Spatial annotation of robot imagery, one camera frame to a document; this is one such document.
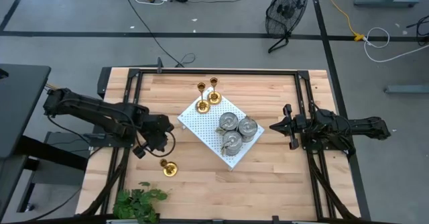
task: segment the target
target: metal canister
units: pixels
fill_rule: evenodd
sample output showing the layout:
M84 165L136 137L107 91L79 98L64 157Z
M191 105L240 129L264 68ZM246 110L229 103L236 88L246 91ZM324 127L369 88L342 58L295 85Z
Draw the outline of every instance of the metal canister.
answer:
M243 118L239 123L239 133L243 136L243 142L250 142L257 131L257 123L250 117Z
M219 119L219 127L230 131L236 130L239 125L239 118L234 113L223 113Z
M223 136L223 153L229 156L234 156L239 153L243 141L240 133L236 131L228 131Z

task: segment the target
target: black table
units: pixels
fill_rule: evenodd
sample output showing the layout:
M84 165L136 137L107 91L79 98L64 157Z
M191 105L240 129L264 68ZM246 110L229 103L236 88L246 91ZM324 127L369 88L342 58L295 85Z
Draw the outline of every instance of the black table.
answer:
M0 220L24 168L36 170L33 156L85 170L86 158L24 136L50 67L0 64Z

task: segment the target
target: white pegboard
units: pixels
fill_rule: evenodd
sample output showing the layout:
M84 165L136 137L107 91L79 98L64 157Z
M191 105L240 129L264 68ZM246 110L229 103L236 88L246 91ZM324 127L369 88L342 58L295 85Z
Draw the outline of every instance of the white pegboard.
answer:
M207 95L212 91L212 87L209 87L203 92L204 99L207 99ZM204 144L206 144L217 156L219 156L225 163L228 164L232 170L235 165L241 160L241 158L250 150L252 145L256 143L259 137L262 135L264 129L258 124L257 132L252 141L244 143L241 146L239 153L235 156L222 156L222 135L216 132L216 128L219 126L219 118L223 113L232 112L238 118L239 121L246 117L246 114L236 107L232 102L228 101L225 96L222 96L222 101L218 105L211 105L210 111L206 114L200 114L196 111L195 104L201 100L201 97L197 98L182 114L179 116L179 121L183 123L192 133L194 133Z

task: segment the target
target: gold candle holder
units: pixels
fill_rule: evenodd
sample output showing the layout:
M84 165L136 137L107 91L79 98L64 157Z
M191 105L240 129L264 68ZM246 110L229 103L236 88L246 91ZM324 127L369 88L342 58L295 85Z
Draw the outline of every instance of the gold candle holder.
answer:
M196 111L199 113L208 113L208 110L210 110L210 103L208 101L204 100L202 97L202 93L204 92L204 89L206 88L206 85L202 82L198 84L198 90L201 93L201 100L196 102Z
M216 92L216 85L217 85L217 78L216 77L212 77L210 79L210 84L213 87L213 92L209 93L207 96L207 100L211 105L217 105L219 103L221 103L222 101L222 95L219 92Z
M172 177L177 174L178 167L174 162L167 162L167 160L162 159L160 161L161 167L164 169L164 174L168 177Z

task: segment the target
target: wooden tabletop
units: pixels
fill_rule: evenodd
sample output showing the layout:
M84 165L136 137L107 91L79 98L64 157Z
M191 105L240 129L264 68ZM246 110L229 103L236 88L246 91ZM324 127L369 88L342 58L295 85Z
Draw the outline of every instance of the wooden tabletop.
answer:
M128 70L112 68L106 102L123 100ZM334 111L326 71L309 73L316 104ZM189 129L182 129L177 120L200 95L198 82L209 85L213 76L219 80L217 91L265 129L232 172ZM132 86L130 96L134 95L135 82ZM131 154L125 188L139 188L138 183L146 181L166 191L168 199L155 205L162 219L271 220L271 216L278 215L280 220L316 220L306 152L301 148L289 150L289 138L269 129L269 125L283 119L286 103L292 105L293 115L299 113L292 76L145 74L139 97L140 105L148 107L151 113L167 115L174 124L176 149L166 159L177 163L179 171L174 177L164 176L159 158L147 154L138 159ZM89 160L76 213L84 211L105 185L111 153L111 148L104 148ZM347 157L340 151L325 151L325 156L332 188L350 212L360 216ZM324 191L320 185L319 189L327 216ZM114 186L110 213L116 190Z

